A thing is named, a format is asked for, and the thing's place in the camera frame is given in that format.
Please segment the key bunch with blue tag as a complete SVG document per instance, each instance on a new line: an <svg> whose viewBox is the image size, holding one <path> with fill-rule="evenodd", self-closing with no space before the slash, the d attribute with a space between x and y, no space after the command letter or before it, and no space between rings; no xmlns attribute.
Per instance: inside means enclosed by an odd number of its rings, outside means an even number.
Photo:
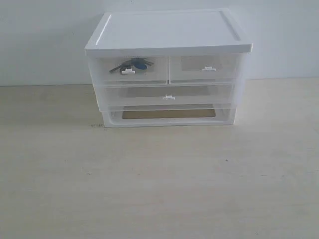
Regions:
<svg viewBox="0 0 319 239"><path fill-rule="evenodd" d="M139 70L146 70L148 68L148 66L152 66L153 64L154 63L148 61L147 58L136 57L136 58L131 58L130 60L127 60L127 61L121 63L119 66L111 69L109 72L113 73L118 69L126 70L126 69L131 69L132 67L135 67Z"/></svg>

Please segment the white plastic drawer cabinet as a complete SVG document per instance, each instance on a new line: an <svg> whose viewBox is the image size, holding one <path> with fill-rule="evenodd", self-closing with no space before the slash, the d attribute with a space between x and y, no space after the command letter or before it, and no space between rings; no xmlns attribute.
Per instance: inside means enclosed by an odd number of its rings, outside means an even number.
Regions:
<svg viewBox="0 0 319 239"><path fill-rule="evenodd" d="M252 41L228 9L107 12L85 46L94 89L98 87L155 87L234 84L239 100L234 104L196 104L108 107L100 111L111 127L180 125L232 125L245 85L245 70ZM171 57L240 54L242 62L233 80L172 83ZM165 84L104 85L96 60L117 57L166 57Z"/></svg>

